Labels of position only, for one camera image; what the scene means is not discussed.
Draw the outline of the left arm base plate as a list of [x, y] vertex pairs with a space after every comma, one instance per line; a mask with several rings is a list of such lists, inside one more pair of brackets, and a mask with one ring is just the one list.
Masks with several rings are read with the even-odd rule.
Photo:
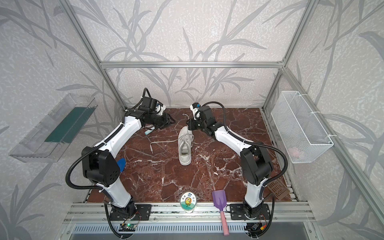
[[118, 208], [112, 205], [109, 217], [111, 221], [148, 221], [151, 209], [152, 205], [150, 204], [128, 205], [126, 208]]

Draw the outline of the white sneaker shoe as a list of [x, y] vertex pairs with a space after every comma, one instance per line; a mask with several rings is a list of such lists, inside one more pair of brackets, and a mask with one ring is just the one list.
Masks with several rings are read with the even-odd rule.
[[184, 126], [178, 137], [179, 161], [183, 166], [187, 166], [192, 162], [192, 142], [194, 139], [193, 132]]

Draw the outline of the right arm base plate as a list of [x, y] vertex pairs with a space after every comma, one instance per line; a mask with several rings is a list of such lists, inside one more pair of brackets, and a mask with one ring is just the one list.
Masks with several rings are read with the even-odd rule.
[[269, 205], [261, 203], [255, 208], [247, 204], [230, 204], [231, 220], [269, 220], [271, 211]]

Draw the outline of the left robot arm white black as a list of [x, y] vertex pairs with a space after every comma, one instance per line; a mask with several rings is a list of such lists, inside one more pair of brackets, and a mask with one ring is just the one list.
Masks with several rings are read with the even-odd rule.
[[[166, 113], [166, 106], [151, 97], [142, 97], [140, 104], [127, 110], [122, 122], [94, 147], [85, 147], [82, 155], [68, 169], [66, 183], [72, 189], [97, 189], [110, 200], [114, 208], [128, 212], [135, 207], [132, 196], [120, 180], [125, 165], [116, 161], [116, 156], [124, 144], [146, 125], [153, 130], [164, 129], [175, 120]], [[83, 176], [91, 186], [79, 186], [71, 181], [71, 174], [78, 164], [82, 164]]]

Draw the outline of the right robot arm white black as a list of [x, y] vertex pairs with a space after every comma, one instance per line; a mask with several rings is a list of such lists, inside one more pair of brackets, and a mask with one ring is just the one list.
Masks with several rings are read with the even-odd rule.
[[[278, 180], [287, 171], [287, 156], [273, 146], [253, 142], [232, 131], [226, 124], [226, 109], [219, 102], [212, 101], [203, 105], [193, 103], [190, 109], [193, 112], [193, 117], [187, 121], [190, 131], [200, 130], [240, 156], [243, 177], [247, 181], [244, 208], [250, 216], [261, 207], [263, 192], [268, 184]], [[270, 177], [274, 165], [268, 150], [274, 151], [284, 160], [283, 168], [274, 177]]]

